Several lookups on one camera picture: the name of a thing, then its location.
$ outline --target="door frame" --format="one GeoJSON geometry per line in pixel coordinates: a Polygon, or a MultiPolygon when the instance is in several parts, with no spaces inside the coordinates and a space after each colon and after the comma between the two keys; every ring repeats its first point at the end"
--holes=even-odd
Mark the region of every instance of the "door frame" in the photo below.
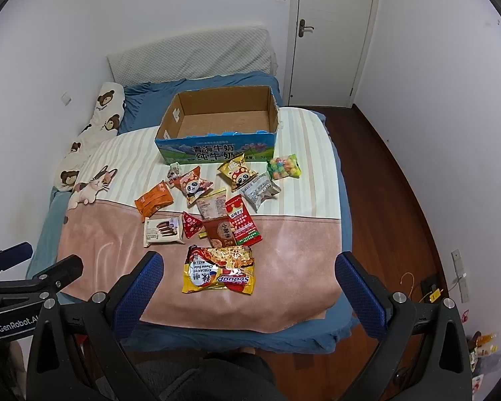
{"type": "MultiPolygon", "coordinates": [[[[356,69],[356,75],[353,82],[353,91],[349,96],[347,103],[348,107],[353,105],[354,97],[356,91],[358,90],[358,85],[360,83],[360,78],[362,77],[362,70],[364,69],[365,59],[367,57],[367,51],[369,50],[369,44],[371,42],[371,37],[373,36],[373,27],[375,25],[375,19],[377,17],[377,9],[379,6],[379,0],[372,0],[371,10],[369,13],[369,19],[367,21],[367,31],[364,38],[364,46],[362,47],[362,54],[360,55],[360,60],[358,62],[358,68],[356,69]]],[[[288,24],[288,35],[287,35],[287,55],[286,55],[286,72],[284,74],[284,86],[282,90],[282,100],[284,104],[288,104],[290,101],[290,90],[293,76],[293,63],[295,60],[295,41],[297,39],[297,31],[299,26],[299,0],[290,0],[290,18],[288,24]]]]}

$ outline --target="door handle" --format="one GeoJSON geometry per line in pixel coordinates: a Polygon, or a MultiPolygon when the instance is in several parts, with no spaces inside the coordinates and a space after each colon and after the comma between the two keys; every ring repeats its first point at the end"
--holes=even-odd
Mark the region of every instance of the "door handle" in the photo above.
{"type": "Polygon", "coordinates": [[[311,25],[306,25],[306,21],[301,19],[299,21],[299,37],[302,38],[305,35],[306,29],[314,29],[311,25]]]}

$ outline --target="wall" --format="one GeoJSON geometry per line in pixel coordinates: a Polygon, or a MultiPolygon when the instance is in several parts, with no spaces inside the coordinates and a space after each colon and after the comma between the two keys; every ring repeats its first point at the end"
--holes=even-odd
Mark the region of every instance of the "wall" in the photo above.
{"type": "Polygon", "coordinates": [[[265,24],[283,86],[290,0],[98,0],[104,53],[151,39],[226,25],[265,24]]]}
{"type": "Polygon", "coordinates": [[[55,167],[113,79],[90,1],[9,0],[0,12],[0,249],[36,245],[55,167]]]}
{"type": "MultiPolygon", "coordinates": [[[[466,334],[500,332],[501,18],[489,0],[380,0],[355,103],[397,159],[448,285],[460,249],[466,334]]],[[[489,374],[476,399],[501,375],[489,374]]]]}

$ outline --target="cardboard box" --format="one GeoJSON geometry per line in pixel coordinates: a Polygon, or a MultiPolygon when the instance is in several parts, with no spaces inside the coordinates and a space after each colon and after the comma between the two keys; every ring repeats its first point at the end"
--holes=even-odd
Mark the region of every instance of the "cardboard box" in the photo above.
{"type": "Polygon", "coordinates": [[[249,161],[269,161],[277,126],[269,86],[187,91],[173,98],[155,142],[166,164],[223,162],[242,152],[249,161]]]}

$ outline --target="door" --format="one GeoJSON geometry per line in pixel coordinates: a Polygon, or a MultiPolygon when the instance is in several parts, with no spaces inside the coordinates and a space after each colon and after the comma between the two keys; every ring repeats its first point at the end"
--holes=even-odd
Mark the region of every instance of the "door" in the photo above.
{"type": "Polygon", "coordinates": [[[349,104],[371,4],[372,0],[299,0],[290,105],[349,104]]]}

